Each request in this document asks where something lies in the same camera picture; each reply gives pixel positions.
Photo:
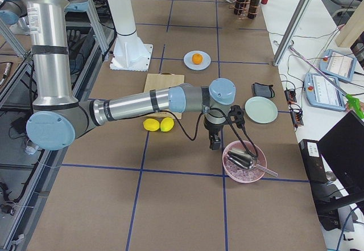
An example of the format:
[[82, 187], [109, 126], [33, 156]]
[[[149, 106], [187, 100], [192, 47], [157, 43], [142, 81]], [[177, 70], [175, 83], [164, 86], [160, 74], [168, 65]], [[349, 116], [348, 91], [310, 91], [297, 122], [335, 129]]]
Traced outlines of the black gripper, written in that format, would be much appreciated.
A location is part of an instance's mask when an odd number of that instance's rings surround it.
[[211, 110], [204, 117], [204, 126], [209, 133], [209, 148], [219, 150], [221, 147], [220, 131], [228, 124], [226, 113], [221, 110]]

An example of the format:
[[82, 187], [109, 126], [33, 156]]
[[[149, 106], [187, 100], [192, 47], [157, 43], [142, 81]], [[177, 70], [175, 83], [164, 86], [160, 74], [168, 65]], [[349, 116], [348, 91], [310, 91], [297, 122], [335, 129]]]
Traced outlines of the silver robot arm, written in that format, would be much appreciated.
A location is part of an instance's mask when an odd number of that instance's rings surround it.
[[72, 93], [65, 10], [76, 0], [22, 0], [27, 7], [38, 96], [26, 124], [29, 139], [46, 150], [69, 146], [97, 126], [159, 112], [200, 112], [210, 148], [219, 149], [236, 88], [228, 79], [208, 87], [181, 84], [113, 100], [79, 101]]

